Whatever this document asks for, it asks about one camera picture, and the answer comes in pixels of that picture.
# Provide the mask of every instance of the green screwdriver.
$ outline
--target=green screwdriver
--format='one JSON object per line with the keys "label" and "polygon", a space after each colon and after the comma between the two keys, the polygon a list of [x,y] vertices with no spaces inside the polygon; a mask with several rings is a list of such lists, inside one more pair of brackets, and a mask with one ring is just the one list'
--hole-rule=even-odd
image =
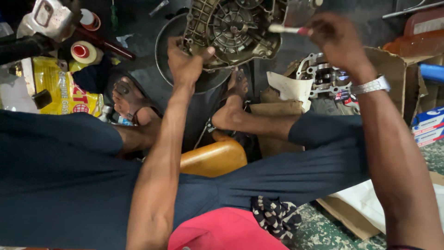
{"label": "green screwdriver", "polygon": [[112,29],[113,31],[117,31],[119,28],[119,22],[117,21],[117,7],[114,5],[114,0],[112,0],[112,6],[111,6],[111,23],[112,23]]}

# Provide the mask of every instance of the yellow plastic bag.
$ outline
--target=yellow plastic bag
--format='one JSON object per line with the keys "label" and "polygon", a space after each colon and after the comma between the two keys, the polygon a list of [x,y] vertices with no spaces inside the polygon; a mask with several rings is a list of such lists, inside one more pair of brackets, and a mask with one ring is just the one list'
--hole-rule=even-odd
{"label": "yellow plastic bag", "polygon": [[103,106],[103,95],[91,94],[74,83],[72,72],[86,67],[86,64],[71,62],[70,72],[63,72],[57,66],[57,60],[48,57],[35,57],[34,79],[36,93],[47,89],[52,103],[40,110],[41,114],[64,115],[86,112],[95,117],[100,115]]}

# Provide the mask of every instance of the white paper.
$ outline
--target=white paper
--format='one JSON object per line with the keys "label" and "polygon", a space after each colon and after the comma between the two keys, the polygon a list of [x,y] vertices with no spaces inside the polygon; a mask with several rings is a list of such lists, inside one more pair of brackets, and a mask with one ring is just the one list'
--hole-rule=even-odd
{"label": "white paper", "polygon": [[314,80],[295,80],[283,75],[279,75],[273,72],[267,72],[268,84],[279,90],[279,98],[283,101],[294,100],[302,102],[302,108],[304,112],[310,110],[311,102],[308,100],[310,97],[311,86]]}
{"label": "white paper", "polygon": [[[433,188],[435,189],[436,199],[438,201],[441,225],[444,225],[444,186],[433,184]],[[351,188],[347,188],[330,196],[339,198],[348,203],[359,213],[361,213],[373,226],[384,234],[386,233],[384,210],[376,197],[371,180],[365,181]]]}

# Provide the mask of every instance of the wrist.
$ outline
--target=wrist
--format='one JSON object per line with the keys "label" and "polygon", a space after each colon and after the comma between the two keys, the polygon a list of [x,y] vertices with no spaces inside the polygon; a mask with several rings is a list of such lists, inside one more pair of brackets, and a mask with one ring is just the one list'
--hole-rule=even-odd
{"label": "wrist", "polygon": [[194,94],[194,89],[195,85],[192,83],[174,84],[170,100],[191,100],[191,97]]}
{"label": "wrist", "polygon": [[378,72],[370,62],[353,67],[349,73],[355,86],[366,84],[378,78]]}

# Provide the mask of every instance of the pink shirt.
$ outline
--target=pink shirt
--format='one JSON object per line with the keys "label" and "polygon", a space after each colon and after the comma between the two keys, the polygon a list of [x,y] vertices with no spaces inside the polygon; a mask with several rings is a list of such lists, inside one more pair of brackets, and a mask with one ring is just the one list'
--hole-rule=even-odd
{"label": "pink shirt", "polygon": [[253,213],[220,208],[182,223],[171,235],[168,250],[288,250],[263,230]]}

